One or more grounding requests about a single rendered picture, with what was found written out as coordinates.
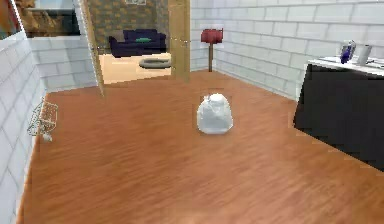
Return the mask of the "white garbage bag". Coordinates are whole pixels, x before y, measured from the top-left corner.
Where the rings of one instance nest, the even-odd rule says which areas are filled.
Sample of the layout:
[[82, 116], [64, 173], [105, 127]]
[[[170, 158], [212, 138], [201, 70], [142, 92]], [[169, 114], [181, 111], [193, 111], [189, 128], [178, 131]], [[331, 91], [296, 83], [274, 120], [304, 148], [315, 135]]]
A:
[[233, 127], [231, 107], [223, 94], [203, 98], [197, 109], [197, 127], [205, 134], [225, 134]]

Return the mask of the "grey round floor cushion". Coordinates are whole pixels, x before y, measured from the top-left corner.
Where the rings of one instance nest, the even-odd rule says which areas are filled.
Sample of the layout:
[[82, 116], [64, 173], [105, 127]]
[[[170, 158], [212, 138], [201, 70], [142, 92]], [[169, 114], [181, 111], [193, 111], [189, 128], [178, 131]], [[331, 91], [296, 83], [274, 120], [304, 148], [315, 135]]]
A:
[[139, 66], [144, 69], [166, 69], [171, 67], [170, 59], [146, 58], [139, 62]]

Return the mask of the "light wooden room door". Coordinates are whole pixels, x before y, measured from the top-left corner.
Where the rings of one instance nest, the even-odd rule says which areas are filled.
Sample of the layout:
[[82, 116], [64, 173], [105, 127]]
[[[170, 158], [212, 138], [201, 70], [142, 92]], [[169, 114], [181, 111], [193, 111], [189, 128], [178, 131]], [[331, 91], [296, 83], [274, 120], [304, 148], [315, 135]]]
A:
[[190, 74], [190, 1], [168, 0], [171, 74], [185, 82]]

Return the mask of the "dark blue sofa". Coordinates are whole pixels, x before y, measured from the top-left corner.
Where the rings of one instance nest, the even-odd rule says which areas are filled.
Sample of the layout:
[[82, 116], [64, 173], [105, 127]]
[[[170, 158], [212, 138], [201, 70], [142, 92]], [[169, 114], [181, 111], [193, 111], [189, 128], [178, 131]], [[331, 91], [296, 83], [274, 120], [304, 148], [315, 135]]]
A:
[[[108, 37], [111, 54], [115, 58], [151, 55], [167, 51], [166, 35], [156, 29], [122, 30], [124, 41], [118, 42], [113, 34]], [[136, 43], [137, 38], [150, 38], [151, 42]]]

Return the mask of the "black cabinet with white top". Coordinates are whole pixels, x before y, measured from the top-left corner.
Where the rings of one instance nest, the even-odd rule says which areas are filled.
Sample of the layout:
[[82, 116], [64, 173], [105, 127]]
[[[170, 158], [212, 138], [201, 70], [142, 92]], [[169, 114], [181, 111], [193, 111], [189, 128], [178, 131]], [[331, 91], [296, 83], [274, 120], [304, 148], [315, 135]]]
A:
[[293, 124], [384, 172], [384, 76], [310, 62]]

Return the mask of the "framed brown picture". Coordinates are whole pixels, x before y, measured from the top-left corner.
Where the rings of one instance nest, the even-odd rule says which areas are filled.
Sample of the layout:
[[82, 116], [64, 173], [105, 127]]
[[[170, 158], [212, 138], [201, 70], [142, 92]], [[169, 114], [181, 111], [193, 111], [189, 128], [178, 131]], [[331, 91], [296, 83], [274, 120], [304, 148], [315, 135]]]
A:
[[73, 0], [14, 0], [26, 36], [79, 36]]

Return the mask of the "white paper roll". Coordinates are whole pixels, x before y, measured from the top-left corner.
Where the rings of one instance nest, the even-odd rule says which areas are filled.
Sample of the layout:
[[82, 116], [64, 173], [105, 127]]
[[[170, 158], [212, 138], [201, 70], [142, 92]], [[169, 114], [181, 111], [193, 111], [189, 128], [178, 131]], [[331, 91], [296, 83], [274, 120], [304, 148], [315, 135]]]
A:
[[371, 45], [364, 45], [360, 55], [357, 60], [357, 64], [360, 66], [366, 65], [368, 62], [369, 55], [371, 53], [372, 46]]

